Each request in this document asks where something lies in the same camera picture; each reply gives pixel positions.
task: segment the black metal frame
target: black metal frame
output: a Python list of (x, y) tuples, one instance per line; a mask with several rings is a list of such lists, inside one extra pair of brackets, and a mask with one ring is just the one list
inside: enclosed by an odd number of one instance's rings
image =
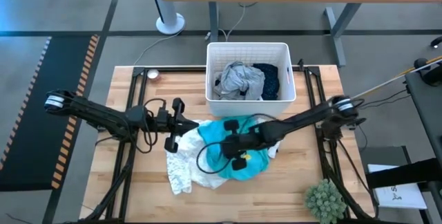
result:
[[(141, 76), (142, 76), (142, 85), (141, 85), (140, 94), (138, 97), (138, 104), (143, 104), (144, 95), (146, 92), (146, 87), (147, 87), (147, 82), (148, 82), (146, 75), (147, 75), (147, 71), (150, 69), (156, 69), (159, 72), (199, 72), (199, 73), (203, 73), (206, 71), (205, 66), (135, 67), (133, 69), (132, 78), (131, 78), (131, 85), (130, 85), (129, 94), (128, 94), (128, 100), (126, 103), (127, 109), (132, 107), (133, 98), (135, 95), (135, 86), (137, 84), (139, 77), (141, 77)], [(306, 83), (307, 83), (307, 92), (309, 94), (309, 100), (310, 100), (310, 107), (316, 106), (313, 84), (311, 82), (312, 75), (316, 78), (316, 84), (318, 87), (318, 94), (319, 94), (320, 101), (324, 102), (326, 100), (323, 82), (322, 82), (322, 78), (320, 75), (320, 69), (318, 66), (304, 67), (301, 64), (300, 66), (293, 66), (292, 69), (293, 69), (293, 71), (303, 72), (305, 74), (305, 79), (306, 79)], [(323, 162), (327, 162), (327, 161), (323, 161), (323, 159), (325, 159), (325, 154), (326, 154), (325, 148), (324, 148), (325, 141), (322, 137), (322, 133), (321, 133), (320, 129), (317, 126), (315, 126), (314, 128), (315, 128), (316, 140), (318, 143), (318, 152), (319, 152), (319, 158), (321, 160), (321, 169), (323, 171), (323, 178), (328, 178), (327, 174), (325, 173), (326, 168), (323, 167)], [(340, 172), (339, 159), (338, 159), (338, 154), (336, 151), (337, 146), (332, 145), (333, 142), (331, 142), (330, 144), (331, 144), (330, 145), (330, 154), (331, 154), (332, 163), (333, 163), (332, 166), (333, 166), (333, 169), (336, 172), (336, 175), (338, 176), (339, 180), (341, 180), (341, 182), (342, 182), (342, 174)], [(118, 176), (120, 175), (123, 154), (124, 154), (124, 148), (125, 148), (125, 143), (121, 142), (119, 144), (119, 147), (117, 150), (117, 159), (115, 160), (115, 167), (114, 167), (114, 172), (113, 172), (112, 184), (117, 180)], [(129, 162), (133, 165), (134, 161), (135, 161), (135, 146), (133, 144), (131, 144), (131, 146), (129, 148), (129, 156), (128, 156), (127, 162)], [(124, 219), (126, 217), (128, 195), (129, 195), (129, 189), (130, 189), (130, 185), (131, 185), (132, 169), (133, 169), (133, 166), (131, 166), (130, 173), (128, 174), (128, 176), (125, 178), (125, 181), (124, 181), (124, 187), (123, 187), (123, 193), (122, 193), (122, 199), (121, 199), (118, 217), (113, 218), (113, 210), (114, 210), (114, 206), (115, 206), (115, 198), (114, 198), (109, 203), (109, 205), (107, 207), (105, 220), (96, 220), (93, 223), (125, 223)], [(348, 208), (346, 209), (346, 212), (345, 212), (345, 218), (349, 218), (349, 209)]]

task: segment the clothing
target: clothing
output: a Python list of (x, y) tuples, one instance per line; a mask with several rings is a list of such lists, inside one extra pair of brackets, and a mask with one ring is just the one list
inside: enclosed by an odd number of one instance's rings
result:
[[(200, 123), (200, 126), (204, 126), (211, 121), (196, 120), (196, 122)], [(178, 136), (175, 141), (178, 143), (177, 153), (166, 151), (167, 174), (172, 192), (175, 195), (181, 192), (191, 193), (192, 181), (211, 189), (216, 189), (227, 181), (227, 179), (221, 178), (217, 174), (206, 174), (197, 168), (196, 156), (205, 145), (197, 128), (186, 132), (182, 137)], [(203, 170), (211, 171), (207, 159), (204, 159), (206, 158), (206, 152), (206, 149), (202, 152), (199, 164)]]
[(264, 88), (265, 74), (242, 62), (231, 62), (216, 80), (219, 83), (215, 83), (213, 91), (220, 100), (258, 100)]
[[(224, 118), (222, 120), (213, 121), (209, 124), (198, 127), (198, 132), (202, 136), (205, 144), (211, 144), (214, 142), (223, 141), (230, 131), (224, 129), (224, 122), (227, 120), (237, 120), (239, 122), (240, 131), (246, 133), (248, 128), (256, 124), (256, 121), (249, 116)], [(244, 169), (233, 170), (231, 165), (232, 160), (228, 160), (221, 153), (221, 146), (214, 144), (206, 148), (206, 158), (212, 171), (218, 171), (223, 168), (226, 163), (229, 163), (225, 169), (220, 171), (218, 175), (222, 178), (236, 179), (236, 180), (248, 180), (252, 179), (260, 172), (265, 171), (269, 166), (269, 155), (266, 149), (259, 151), (249, 150), (243, 155), (246, 158), (247, 166)]]
[(277, 100), (279, 91), (278, 67), (271, 64), (254, 64), (254, 68), (261, 70), (265, 75), (263, 100)]

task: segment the succulent plant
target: succulent plant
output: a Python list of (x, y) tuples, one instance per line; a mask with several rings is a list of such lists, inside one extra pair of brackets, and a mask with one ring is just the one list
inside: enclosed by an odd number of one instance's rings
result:
[(320, 221), (320, 224), (335, 224), (338, 219), (344, 218), (347, 206), (335, 184), (324, 179), (319, 185), (311, 186), (307, 190), (305, 207), (310, 209), (311, 214)]

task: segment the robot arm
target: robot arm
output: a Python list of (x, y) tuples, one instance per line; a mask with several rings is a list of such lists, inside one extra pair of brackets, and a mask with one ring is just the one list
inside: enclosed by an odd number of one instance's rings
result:
[(335, 96), (305, 112), (294, 115), (285, 120), (272, 120), (256, 124), (249, 128), (247, 133), (238, 133), (237, 120), (224, 123), (227, 131), (232, 134), (221, 143), (221, 151), (228, 158), (234, 158), (233, 169), (239, 170), (246, 166), (241, 155), (247, 150), (261, 150), (274, 146), (278, 141), (293, 131), (321, 122), (320, 129), (326, 140), (341, 138), (340, 127), (355, 123), (358, 112), (351, 100), (346, 96)]
[(144, 106), (134, 106), (126, 112), (120, 112), (63, 90), (49, 92), (44, 106), (47, 113), (73, 115), (87, 121), (94, 128), (105, 128), (114, 138), (123, 142), (134, 140), (139, 130), (170, 133), (164, 148), (172, 153), (178, 149), (175, 136), (182, 136), (199, 125), (182, 115), (184, 103), (180, 98), (173, 100), (173, 115), (166, 110), (164, 103), (158, 109), (156, 117), (149, 114), (150, 111)]

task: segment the teal cloth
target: teal cloth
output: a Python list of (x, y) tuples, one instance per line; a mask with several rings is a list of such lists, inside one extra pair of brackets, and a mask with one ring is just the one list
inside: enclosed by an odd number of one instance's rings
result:
[[(228, 135), (231, 134), (230, 131), (224, 130), (224, 122), (227, 120), (237, 120), (240, 124), (240, 130), (242, 126), (242, 132), (248, 131), (248, 128), (253, 126), (256, 121), (249, 116), (241, 116), (234, 118), (224, 118), (222, 120), (216, 120), (210, 122), (206, 125), (198, 127), (198, 133), (202, 136), (205, 144), (211, 144), (213, 142), (223, 141)], [(236, 180), (248, 180), (252, 179), (258, 175), (261, 171), (265, 171), (269, 166), (269, 155), (267, 149), (260, 151), (250, 150), (246, 153), (246, 163), (247, 166), (244, 169), (234, 171), (231, 163), (227, 165), (226, 169), (223, 169), (218, 175), (222, 178), (236, 179)], [(221, 147), (219, 144), (214, 144), (207, 147), (207, 163), (213, 171), (217, 171), (225, 166), (228, 161), (227, 158), (221, 155)]]

